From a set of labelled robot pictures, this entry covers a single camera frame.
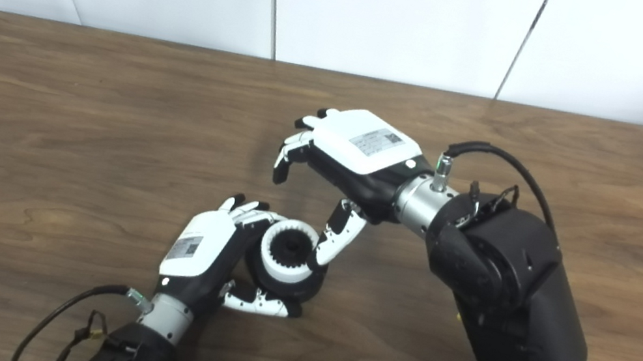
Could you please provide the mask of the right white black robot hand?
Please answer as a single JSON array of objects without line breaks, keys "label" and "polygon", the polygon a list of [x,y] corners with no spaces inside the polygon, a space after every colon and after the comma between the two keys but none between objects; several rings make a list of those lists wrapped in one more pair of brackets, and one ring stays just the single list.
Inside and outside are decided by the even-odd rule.
[{"label": "right white black robot hand", "polygon": [[321,109],[294,122],[298,133],[285,138],[274,162],[272,182],[287,181],[291,164],[306,163],[345,196],[350,210],[331,217],[310,268],[324,268],[358,233],[350,219],[372,225],[398,223],[395,197],[405,184],[431,172],[421,147],[373,112]]}]

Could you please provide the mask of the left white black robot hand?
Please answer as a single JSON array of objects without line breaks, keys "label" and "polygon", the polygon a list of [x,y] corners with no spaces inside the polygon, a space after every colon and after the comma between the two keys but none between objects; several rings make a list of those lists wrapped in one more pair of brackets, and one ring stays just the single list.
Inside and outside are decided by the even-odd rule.
[{"label": "left white black robot hand", "polygon": [[259,315],[300,318],[301,304],[233,276],[241,260],[259,248],[268,229],[283,219],[265,201],[247,203],[240,193],[217,209],[199,213],[161,261],[156,293],[180,302],[198,318],[224,305]]}]

